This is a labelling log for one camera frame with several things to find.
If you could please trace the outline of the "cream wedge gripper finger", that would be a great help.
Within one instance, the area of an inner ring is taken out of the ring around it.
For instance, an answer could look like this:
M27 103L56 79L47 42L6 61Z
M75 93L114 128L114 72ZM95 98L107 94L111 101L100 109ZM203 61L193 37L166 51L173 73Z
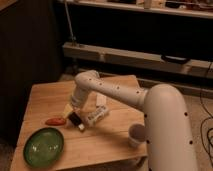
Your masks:
M67 118L73 112L73 108L70 104L67 104L63 111L63 117Z

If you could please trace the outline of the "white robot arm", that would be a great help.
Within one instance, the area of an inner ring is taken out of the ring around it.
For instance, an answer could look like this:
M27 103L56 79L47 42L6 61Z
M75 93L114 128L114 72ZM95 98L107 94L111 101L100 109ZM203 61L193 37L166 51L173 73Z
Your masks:
M189 114L177 88L157 84L143 89L107 82L95 70L77 74L74 81L73 108L82 108L95 91L144 113L149 171L198 171Z

